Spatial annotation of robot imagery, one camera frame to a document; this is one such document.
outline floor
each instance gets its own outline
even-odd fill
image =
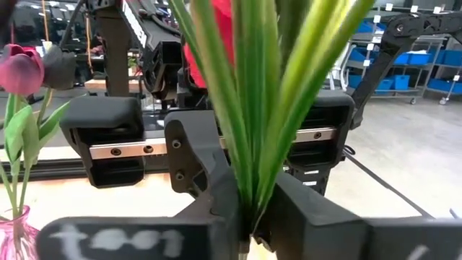
[[[82,94],[84,90],[59,93],[51,107]],[[5,104],[6,98],[0,97],[0,113]],[[420,99],[416,105],[408,100],[371,100],[363,124],[350,132],[346,143],[362,164],[421,208],[449,217],[451,207],[462,208],[460,111],[462,103],[451,101],[442,106],[438,100]],[[64,148],[67,143],[59,133],[49,146]],[[350,161],[333,169],[326,196],[362,216],[418,214]]]

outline bolt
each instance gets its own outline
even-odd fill
[[[151,153],[154,149],[152,148],[152,146],[150,145],[147,145],[143,148],[143,152],[144,153]]]
[[[181,147],[181,142],[179,140],[175,139],[175,140],[172,141],[172,146],[173,146],[173,148],[178,149],[178,148]]]
[[[122,151],[119,149],[119,148],[112,148],[112,150],[110,151],[110,153],[114,156],[119,156],[122,154]]]
[[[177,181],[182,181],[184,178],[185,178],[185,175],[184,175],[184,173],[183,173],[181,170],[179,170],[178,172],[176,172],[176,174],[175,174],[175,179],[176,179]]]

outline red tulip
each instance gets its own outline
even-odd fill
[[[44,69],[37,51],[8,44],[0,57],[0,86],[12,94],[28,96],[40,89]]]

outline flower bouquet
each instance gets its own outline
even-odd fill
[[[9,93],[3,126],[10,169],[7,173],[0,166],[0,176],[11,203],[10,209],[0,212],[0,233],[4,234],[3,240],[0,240],[2,260],[36,259],[37,230],[27,224],[30,210],[25,205],[27,182],[32,167],[38,161],[40,149],[59,129],[58,122],[67,103],[47,119],[43,117],[52,89],[72,87],[73,59],[73,54],[63,53],[56,46],[42,59],[36,51],[12,44],[5,46],[0,57],[0,86]],[[48,87],[44,101],[39,111],[33,111],[26,97],[36,93],[41,86]]]
[[[252,232],[327,73],[374,1],[193,0],[191,15],[183,0],[169,3],[191,68],[205,79]]]

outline pink vase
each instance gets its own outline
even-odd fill
[[[12,215],[12,209],[2,217]],[[30,208],[24,206],[23,213],[14,220],[0,220],[0,259],[38,260],[35,251],[35,237],[38,230],[27,224]]]

